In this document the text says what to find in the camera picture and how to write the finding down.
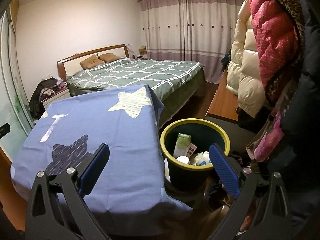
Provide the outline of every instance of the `dark blue star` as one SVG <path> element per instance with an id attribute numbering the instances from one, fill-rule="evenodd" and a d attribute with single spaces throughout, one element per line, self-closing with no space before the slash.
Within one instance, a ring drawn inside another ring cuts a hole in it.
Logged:
<path id="1" fill-rule="evenodd" d="M 58 175 L 69 167 L 76 168 L 92 153 L 87 152 L 88 135 L 82 136 L 70 146 L 55 144 L 52 148 L 52 162 L 45 169 L 48 176 Z"/>

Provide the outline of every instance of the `curtain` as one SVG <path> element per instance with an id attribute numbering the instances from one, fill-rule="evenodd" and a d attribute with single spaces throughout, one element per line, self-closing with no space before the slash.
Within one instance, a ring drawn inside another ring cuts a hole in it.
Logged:
<path id="1" fill-rule="evenodd" d="M 234 41 L 242 0 L 142 0 L 148 57 L 198 61 L 208 82 L 219 83 L 220 60 Z"/>

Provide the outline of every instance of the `power outlet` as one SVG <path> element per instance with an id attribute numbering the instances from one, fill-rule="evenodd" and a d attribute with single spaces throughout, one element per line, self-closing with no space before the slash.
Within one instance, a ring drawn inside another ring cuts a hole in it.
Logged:
<path id="1" fill-rule="evenodd" d="M 46 76 L 42 77 L 42 80 L 47 80 L 47 79 L 52 78 L 52 77 L 53 77 L 53 74 L 50 73 L 49 75 L 46 75 Z"/>

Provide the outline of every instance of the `white wall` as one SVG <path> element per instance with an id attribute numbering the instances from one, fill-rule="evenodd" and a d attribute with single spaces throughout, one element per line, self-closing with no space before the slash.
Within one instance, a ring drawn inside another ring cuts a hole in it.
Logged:
<path id="1" fill-rule="evenodd" d="M 58 75 L 57 61 L 106 46 L 142 45 L 136 0 L 36 0 L 19 7 L 17 57 L 30 100 L 43 76 Z"/>

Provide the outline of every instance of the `bed frame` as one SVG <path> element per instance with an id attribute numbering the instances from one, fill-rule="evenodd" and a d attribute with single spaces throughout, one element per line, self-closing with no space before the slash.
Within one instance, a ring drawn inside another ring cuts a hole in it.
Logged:
<path id="1" fill-rule="evenodd" d="M 120 44 L 120 45 L 114 45 L 114 46 L 104 47 L 104 48 L 100 48 L 100 49 L 94 49 L 94 50 L 90 50 L 90 51 L 83 52 L 83 53 L 77 53 L 71 57 L 64 58 L 64 59 L 57 62 L 59 77 L 61 77 L 64 81 L 66 81 L 68 71 L 66 71 L 65 63 L 67 63 L 67 62 L 70 62 L 72 60 L 79 59 L 79 58 L 82 58 L 82 57 L 85 57 L 88 55 L 91 56 L 93 54 L 96 54 L 98 57 L 99 52 L 105 52 L 107 50 L 119 49 L 119 48 L 123 48 L 125 56 L 129 57 L 129 52 L 128 52 L 128 48 L 126 47 L 126 45 Z M 80 67 L 79 62 L 75 62 L 75 65 Z"/>

